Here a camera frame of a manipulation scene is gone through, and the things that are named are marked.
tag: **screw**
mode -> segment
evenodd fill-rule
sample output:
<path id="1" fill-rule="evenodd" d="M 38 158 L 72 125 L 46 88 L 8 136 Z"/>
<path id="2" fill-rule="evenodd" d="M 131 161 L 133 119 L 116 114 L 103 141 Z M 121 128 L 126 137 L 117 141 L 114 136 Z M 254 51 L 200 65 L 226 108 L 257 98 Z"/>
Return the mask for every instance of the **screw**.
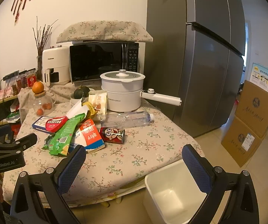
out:
<path id="1" fill-rule="evenodd" d="M 244 174 L 245 176 L 249 176 L 249 172 L 248 172 L 247 170 L 244 170 L 244 171 L 243 171 L 243 174 Z"/>
<path id="2" fill-rule="evenodd" d="M 25 172 L 25 171 L 23 171 L 23 172 L 20 173 L 20 177 L 23 178 L 23 177 L 25 177 L 25 176 L 26 176 L 26 172 Z"/>
<path id="3" fill-rule="evenodd" d="M 216 171 L 217 173 L 221 173 L 221 172 L 222 172 L 222 168 L 221 168 L 221 167 L 215 167 L 215 171 Z"/>
<path id="4" fill-rule="evenodd" d="M 49 167 L 46 170 L 47 173 L 53 173 L 53 171 L 54 171 L 54 168 L 52 168 L 52 167 Z"/>

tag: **pumpkin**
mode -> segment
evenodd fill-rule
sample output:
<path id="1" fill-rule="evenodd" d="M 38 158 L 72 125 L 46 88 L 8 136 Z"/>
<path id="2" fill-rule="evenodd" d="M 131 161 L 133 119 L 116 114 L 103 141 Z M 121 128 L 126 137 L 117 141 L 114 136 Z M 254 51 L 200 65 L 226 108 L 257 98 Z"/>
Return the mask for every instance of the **pumpkin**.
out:
<path id="1" fill-rule="evenodd" d="M 87 98 L 89 96 L 90 89 L 86 86 L 81 86 L 80 89 L 83 92 L 83 97 Z"/>
<path id="2" fill-rule="evenodd" d="M 81 88 L 78 88 L 74 91 L 74 99 L 81 99 L 83 96 L 83 91 Z"/>
<path id="3" fill-rule="evenodd" d="M 44 89 L 45 86 L 41 81 L 36 81 L 32 86 L 32 91 L 34 92 L 34 94 L 39 94 L 44 91 Z"/>

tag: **cork lid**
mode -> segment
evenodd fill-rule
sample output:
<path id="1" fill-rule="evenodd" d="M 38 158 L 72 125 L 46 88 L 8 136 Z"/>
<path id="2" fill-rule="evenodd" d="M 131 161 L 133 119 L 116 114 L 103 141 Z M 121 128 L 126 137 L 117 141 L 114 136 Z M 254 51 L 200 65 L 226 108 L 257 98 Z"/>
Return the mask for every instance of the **cork lid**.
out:
<path id="1" fill-rule="evenodd" d="M 34 97 L 36 99 L 38 99 L 38 98 L 41 98 L 42 96 L 45 96 L 45 95 L 46 95 L 46 90 L 42 91 L 41 93 L 34 94 Z"/>

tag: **green snack bag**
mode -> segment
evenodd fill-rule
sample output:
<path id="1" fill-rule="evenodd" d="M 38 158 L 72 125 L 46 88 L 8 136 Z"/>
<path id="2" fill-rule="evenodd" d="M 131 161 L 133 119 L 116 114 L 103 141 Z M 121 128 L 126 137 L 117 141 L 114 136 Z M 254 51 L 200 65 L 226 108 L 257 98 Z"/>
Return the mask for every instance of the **green snack bag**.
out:
<path id="1" fill-rule="evenodd" d="M 70 142 L 78 123 L 84 120 L 86 114 L 79 114 L 69 119 L 55 134 L 49 144 L 49 151 L 51 155 L 68 154 Z"/>
<path id="2" fill-rule="evenodd" d="M 54 133 L 48 135 L 48 137 L 45 139 L 45 144 L 44 144 L 44 146 L 42 147 L 43 150 L 47 150 L 47 149 L 49 149 L 50 141 L 51 141 L 51 139 L 52 139 L 54 136 L 55 136 Z"/>

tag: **jar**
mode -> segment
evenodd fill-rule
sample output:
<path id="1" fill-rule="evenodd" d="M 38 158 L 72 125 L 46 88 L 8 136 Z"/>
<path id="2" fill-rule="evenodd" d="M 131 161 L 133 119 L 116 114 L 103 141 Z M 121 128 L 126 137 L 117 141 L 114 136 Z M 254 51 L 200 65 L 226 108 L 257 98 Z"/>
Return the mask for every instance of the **jar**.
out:
<path id="1" fill-rule="evenodd" d="M 10 80 L 9 84 L 10 84 L 11 91 L 12 91 L 13 95 L 18 95 L 18 88 L 17 88 L 15 79 L 12 78 Z"/>
<path id="2" fill-rule="evenodd" d="M 29 88 L 32 88 L 33 84 L 36 82 L 35 68 L 30 69 L 26 72 L 27 84 Z"/>
<path id="3" fill-rule="evenodd" d="M 26 87 L 28 87 L 27 77 L 26 77 L 26 72 L 27 72 L 27 71 L 21 71 L 21 72 L 19 73 L 19 75 L 20 75 L 20 77 L 21 77 L 22 88 L 26 88 Z"/>
<path id="4" fill-rule="evenodd" d="M 54 110 L 52 98 L 46 95 L 46 90 L 34 95 L 33 109 L 37 116 L 50 114 Z"/>
<path id="5" fill-rule="evenodd" d="M 22 88 L 22 81 L 21 81 L 21 77 L 20 77 L 20 75 L 17 75 L 17 76 L 15 77 L 15 81 L 16 81 L 16 85 L 17 85 L 18 93 L 20 93 L 21 88 Z"/>

